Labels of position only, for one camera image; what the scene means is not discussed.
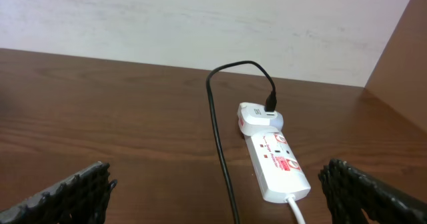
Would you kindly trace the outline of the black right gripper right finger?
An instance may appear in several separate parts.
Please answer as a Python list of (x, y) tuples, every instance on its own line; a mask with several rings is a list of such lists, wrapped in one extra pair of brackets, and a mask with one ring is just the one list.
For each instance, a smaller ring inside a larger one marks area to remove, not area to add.
[(426, 203), (340, 159), (319, 172), (333, 223), (426, 224)]

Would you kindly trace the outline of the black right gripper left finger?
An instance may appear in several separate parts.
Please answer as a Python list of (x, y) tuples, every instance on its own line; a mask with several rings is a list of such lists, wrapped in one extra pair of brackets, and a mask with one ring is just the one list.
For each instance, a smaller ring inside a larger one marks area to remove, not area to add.
[(1, 212), (1, 224), (103, 224), (117, 180), (100, 161)]

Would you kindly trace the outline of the white USB charger adapter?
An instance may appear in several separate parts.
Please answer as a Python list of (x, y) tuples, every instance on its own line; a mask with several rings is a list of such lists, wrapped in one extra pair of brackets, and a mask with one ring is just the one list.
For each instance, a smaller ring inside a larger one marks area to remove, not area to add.
[(284, 125), (283, 116), (280, 113), (266, 112), (264, 106), (257, 103), (240, 103), (237, 115), (238, 126), (245, 136), (280, 132)]

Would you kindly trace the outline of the white power strip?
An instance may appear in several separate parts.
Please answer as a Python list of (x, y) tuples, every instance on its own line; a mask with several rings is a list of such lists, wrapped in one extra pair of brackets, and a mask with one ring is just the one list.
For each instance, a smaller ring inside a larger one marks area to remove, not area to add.
[(238, 126), (244, 134), (263, 199), (287, 203), (290, 197), (296, 201), (306, 197), (311, 186), (283, 133), (268, 129), (250, 133), (245, 130), (250, 125), (242, 117), (238, 118)]

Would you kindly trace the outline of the brown cardboard side panel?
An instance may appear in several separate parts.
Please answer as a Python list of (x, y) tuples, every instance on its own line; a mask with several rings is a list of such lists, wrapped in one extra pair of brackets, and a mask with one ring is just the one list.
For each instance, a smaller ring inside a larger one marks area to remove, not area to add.
[(426, 131), (426, 0), (410, 0), (365, 88)]

